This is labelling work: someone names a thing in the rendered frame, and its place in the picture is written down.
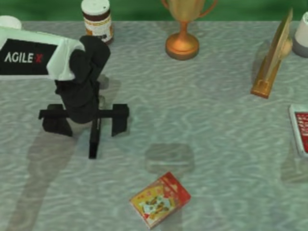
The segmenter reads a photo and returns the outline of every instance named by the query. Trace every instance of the green background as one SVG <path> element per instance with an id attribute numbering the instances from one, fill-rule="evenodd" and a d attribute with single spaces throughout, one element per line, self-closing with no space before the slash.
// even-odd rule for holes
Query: green background
<path id="1" fill-rule="evenodd" d="M 205 8 L 213 0 L 208 0 Z M 293 7 L 300 20 L 308 0 L 218 0 L 202 20 L 278 21 Z M 113 20 L 172 20 L 160 0 L 110 0 Z M 23 21 L 81 21 L 81 0 L 0 0 L 0 14 Z"/>

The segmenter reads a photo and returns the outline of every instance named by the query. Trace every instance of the calculator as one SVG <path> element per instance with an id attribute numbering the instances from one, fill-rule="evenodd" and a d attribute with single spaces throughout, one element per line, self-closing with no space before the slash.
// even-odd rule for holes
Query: calculator
<path id="1" fill-rule="evenodd" d="M 289 117 L 296 148 L 300 155 L 308 157 L 308 105 L 292 104 Z"/>

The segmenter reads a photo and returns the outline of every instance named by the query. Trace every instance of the trophy stem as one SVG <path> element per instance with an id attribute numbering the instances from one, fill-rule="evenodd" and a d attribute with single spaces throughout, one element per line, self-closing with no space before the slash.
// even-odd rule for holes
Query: trophy stem
<path id="1" fill-rule="evenodd" d="M 166 41 L 167 54 L 177 60 L 188 60 L 199 52 L 199 41 L 187 32 L 189 22 L 180 22 L 180 32 L 169 36 Z"/>

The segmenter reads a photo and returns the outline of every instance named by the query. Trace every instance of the red letter x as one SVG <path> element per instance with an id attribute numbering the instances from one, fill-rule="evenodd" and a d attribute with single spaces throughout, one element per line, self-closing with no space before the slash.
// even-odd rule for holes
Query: red letter x
<path id="1" fill-rule="evenodd" d="M 36 63 L 41 63 L 43 58 L 43 54 L 37 54 L 35 57 L 35 62 Z"/>

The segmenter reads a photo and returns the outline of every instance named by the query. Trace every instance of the brown jar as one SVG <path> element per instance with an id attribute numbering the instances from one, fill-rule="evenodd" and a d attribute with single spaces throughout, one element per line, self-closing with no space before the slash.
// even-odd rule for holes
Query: brown jar
<path id="1" fill-rule="evenodd" d="M 109 0 L 83 0 L 81 9 L 87 35 L 99 37 L 110 44 L 113 41 L 113 27 Z"/>

